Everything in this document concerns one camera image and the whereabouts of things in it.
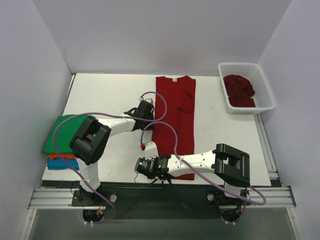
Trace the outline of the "red t shirt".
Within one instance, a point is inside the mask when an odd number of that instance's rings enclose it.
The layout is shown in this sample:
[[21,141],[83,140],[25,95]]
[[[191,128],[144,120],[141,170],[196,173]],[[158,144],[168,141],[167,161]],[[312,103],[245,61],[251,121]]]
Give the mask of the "red t shirt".
[[[160,94],[166,104],[167,111],[162,119],[171,125],[177,133],[178,155],[193,155],[195,153],[194,120],[196,80],[189,76],[169,78],[157,76],[155,81],[156,92]],[[154,118],[159,119],[165,112],[163,100],[156,95]],[[156,143],[159,155],[174,154],[175,135],[164,124],[155,124],[152,141]]]

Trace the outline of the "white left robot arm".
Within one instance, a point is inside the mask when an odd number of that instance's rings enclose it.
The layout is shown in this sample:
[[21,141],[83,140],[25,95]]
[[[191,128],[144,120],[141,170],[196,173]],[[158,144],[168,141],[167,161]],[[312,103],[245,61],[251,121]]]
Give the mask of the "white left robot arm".
[[90,206],[101,201],[101,182],[99,180],[98,160],[102,157],[109,137],[124,132],[143,130],[153,115],[153,100],[141,100],[138,107],[124,112],[120,118],[96,119],[86,117],[69,143],[76,157],[80,180],[79,192]]

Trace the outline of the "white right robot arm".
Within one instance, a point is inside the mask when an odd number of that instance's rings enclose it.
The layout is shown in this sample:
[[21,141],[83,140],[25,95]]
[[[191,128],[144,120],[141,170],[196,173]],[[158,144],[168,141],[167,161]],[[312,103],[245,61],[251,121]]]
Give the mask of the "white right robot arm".
[[248,188],[250,181],[250,155],[224,143],[218,143],[213,150],[198,154],[157,155],[154,142],[148,143],[144,149],[144,157],[138,158],[134,171],[150,180],[172,182],[182,175],[195,174],[207,183],[213,181],[204,174],[214,174],[224,181],[225,188],[221,192],[222,200],[233,204],[240,197],[236,188]]

